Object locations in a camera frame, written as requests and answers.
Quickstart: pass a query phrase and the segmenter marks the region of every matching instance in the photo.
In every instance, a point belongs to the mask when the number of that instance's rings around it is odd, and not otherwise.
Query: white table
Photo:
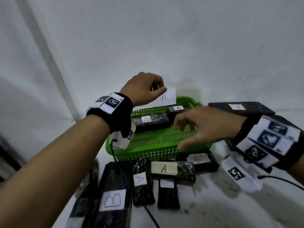
[[[302,126],[292,115],[296,125]],[[211,147],[220,162],[230,151],[224,141]],[[113,161],[106,153],[104,145],[97,155],[100,163],[100,177],[104,165]],[[287,172],[274,168],[272,175],[296,182]],[[148,206],[161,228],[206,227],[206,228],[280,228],[304,226],[304,192],[276,179],[263,179],[263,189],[255,193],[245,193],[233,179],[219,167],[215,173],[199,175],[193,187],[178,185],[180,210],[157,208],[158,182],[154,180],[156,203]],[[72,197],[57,219],[53,228],[64,227],[75,199]],[[145,209],[132,206],[131,228],[154,228],[155,225]]]

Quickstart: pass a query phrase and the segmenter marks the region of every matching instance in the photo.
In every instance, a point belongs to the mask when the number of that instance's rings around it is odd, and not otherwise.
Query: white wall
[[[29,2],[82,114],[140,71],[205,104],[304,109],[304,0]]]
[[[74,124],[14,0],[0,0],[0,134],[27,161]]]

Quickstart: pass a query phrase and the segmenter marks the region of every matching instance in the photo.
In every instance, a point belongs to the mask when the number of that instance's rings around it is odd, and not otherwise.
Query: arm
[[[121,93],[137,106],[166,90],[160,76],[139,73]],[[89,115],[33,157],[0,190],[0,227],[51,227],[109,134],[102,118]]]
[[[178,149],[183,151],[189,146],[202,144],[205,142],[218,142],[224,139],[233,140],[237,135],[238,140],[240,138],[242,140],[247,136],[247,134],[238,133],[240,132],[246,119],[247,117],[227,113],[216,108],[205,106],[196,107],[192,110],[179,114],[175,117],[174,129],[177,130],[179,128],[181,131],[183,131],[186,123],[189,121],[190,128],[194,129],[196,126],[197,133],[195,136],[182,141],[178,146]],[[302,138],[300,138],[297,146],[292,146],[289,152],[292,152],[291,155],[293,156],[298,147],[303,146],[304,141]],[[302,155],[294,165],[288,168],[287,172],[301,184],[304,184],[304,155]]]

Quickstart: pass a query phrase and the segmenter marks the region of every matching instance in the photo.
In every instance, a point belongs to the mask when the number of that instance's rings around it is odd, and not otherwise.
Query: green mesh basket
[[[189,97],[177,97],[176,104],[192,109],[198,105],[202,105]],[[131,116],[141,116],[152,113],[167,112],[169,106],[154,107],[132,111]],[[179,152],[178,144],[189,137],[194,136],[196,131],[191,131],[189,125],[186,126],[184,132],[173,130],[173,126],[161,130],[151,130],[142,133],[135,133],[130,141],[127,149],[120,149],[113,146],[115,156],[119,161],[138,160],[146,157],[150,161],[168,160],[176,157]],[[108,154],[112,155],[111,144],[109,143],[111,135],[107,138],[105,149]],[[180,153],[197,152],[208,150],[212,144],[202,144],[191,147]]]

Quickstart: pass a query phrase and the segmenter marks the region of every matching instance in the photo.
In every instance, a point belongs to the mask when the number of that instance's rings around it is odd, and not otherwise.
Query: hand
[[[209,106],[198,106],[194,109],[178,114],[174,120],[174,130],[184,131],[186,123],[190,122],[190,129],[197,129],[197,133],[183,140],[177,147],[180,151],[189,146],[208,142],[218,142],[223,139],[233,139],[246,120],[246,117],[228,113]]]
[[[154,101],[166,91],[161,76],[140,72],[125,84],[120,93],[127,95],[135,107]]]

